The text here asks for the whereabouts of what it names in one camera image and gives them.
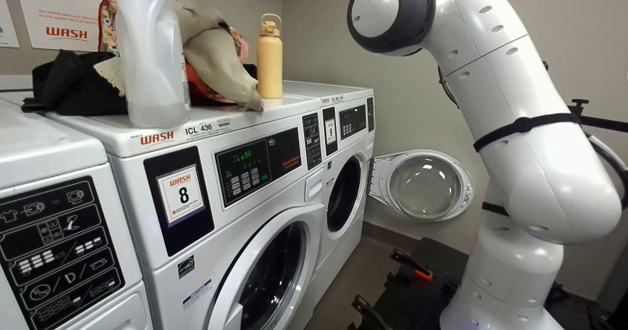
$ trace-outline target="poster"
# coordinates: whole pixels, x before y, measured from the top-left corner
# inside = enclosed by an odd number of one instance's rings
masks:
[[[13,19],[6,0],[0,0],[0,47],[18,48],[18,35],[15,33]]]
[[[103,0],[20,0],[33,48],[96,51]]]

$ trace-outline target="washing machine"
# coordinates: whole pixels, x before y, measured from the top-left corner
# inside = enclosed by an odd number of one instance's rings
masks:
[[[316,271],[290,326],[300,330],[360,241],[375,140],[375,108],[373,90],[367,88],[284,81],[283,90],[318,100],[325,170],[326,213]]]
[[[194,107],[171,130],[48,114],[103,142],[158,329],[283,330],[308,288],[325,213],[319,106],[264,107]]]
[[[0,100],[0,177],[0,328],[151,330],[103,145]]]

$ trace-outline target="washer top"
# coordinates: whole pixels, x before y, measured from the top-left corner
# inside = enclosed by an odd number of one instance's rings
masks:
[[[373,96],[373,89],[284,80],[283,93],[320,100],[321,106]]]
[[[244,111],[236,106],[193,107],[190,120],[173,129],[135,127],[126,115],[46,116],[99,139],[108,153],[130,157],[319,109],[317,100],[300,96],[262,102],[263,112]]]
[[[2,100],[0,127],[0,189],[107,162],[98,140]]]

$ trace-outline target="open washer door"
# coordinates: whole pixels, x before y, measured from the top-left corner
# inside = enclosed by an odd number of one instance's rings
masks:
[[[211,311],[208,330],[284,330],[316,266],[322,203],[285,210],[238,256]]]
[[[414,150],[375,157],[369,194],[420,221],[448,220],[473,200],[465,167],[442,152]]]

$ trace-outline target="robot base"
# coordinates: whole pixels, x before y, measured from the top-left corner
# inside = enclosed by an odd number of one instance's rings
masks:
[[[508,216],[482,211],[462,285],[442,312],[442,330],[563,330],[543,308],[563,246],[538,240]]]

